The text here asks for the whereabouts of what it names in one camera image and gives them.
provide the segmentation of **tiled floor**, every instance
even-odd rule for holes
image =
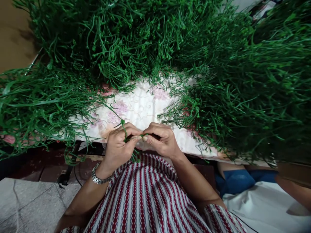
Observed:
[[[0,232],[16,232],[17,212],[19,233],[53,232],[79,189],[76,184],[60,189],[56,183],[3,179],[0,181]]]

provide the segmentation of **floral tablecloth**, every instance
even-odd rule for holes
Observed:
[[[111,104],[114,108],[113,111],[117,115],[106,106],[96,106],[98,108],[91,114],[95,119],[91,120],[88,129],[85,130],[87,136],[95,138],[93,141],[101,143],[107,142],[109,133],[115,129],[115,126],[120,124],[120,118],[144,130],[148,128],[151,122],[161,123],[162,119],[158,118],[157,115],[166,112],[167,107],[178,100],[178,97],[171,97],[169,95],[170,89],[164,89],[163,85],[152,85],[143,81],[136,82],[136,88],[132,93],[123,94],[114,89],[108,89],[108,86],[104,88],[107,88],[107,91],[102,93],[102,95],[115,94],[107,102]],[[76,118],[76,120],[78,122],[89,121],[83,118]],[[195,139],[196,134],[193,135],[192,130],[178,128],[175,124],[169,124],[169,126],[172,127],[178,146],[183,153],[202,159],[231,163],[224,153],[218,152],[214,147],[207,147],[198,139]],[[76,140],[85,141],[85,138],[77,136]],[[141,150],[153,149],[143,141],[138,142],[136,147]],[[247,162],[236,160],[235,163],[246,164]]]

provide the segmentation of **red and white striped shirt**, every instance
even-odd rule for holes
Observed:
[[[174,168],[156,155],[142,154],[115,171],[105,197],[85,229],[62,232],[246,232],[218,205],[200,216],[181,189]]]

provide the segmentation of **blue cloth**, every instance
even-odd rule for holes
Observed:
[[[275,182],[277,171],[273,170],[233,170],[224,171],[225,179],[216,174],[216,187],[222,198],[224,194],[239,194],[254,186],[256,182]]]

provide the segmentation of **hand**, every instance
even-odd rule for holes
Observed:
[[[121,165],[130,160],[136,143],[142,139],[140,135],[143,132],[133,124],[126,123],[123,127],[120,126],[109,133],[105,160],[96,169],[96,176],[100,179],[107,178]],[[124,142],[126,136],[131,136],[127,143]]]
[[[143,131],[143,134],[155,134],[160,137],[159,140],[152,135],[145,135],[143,137],[143,141],[151,145],[159,155],[174,159],[182,154],[177,145],[175,135],[169,126],[152,122]]]

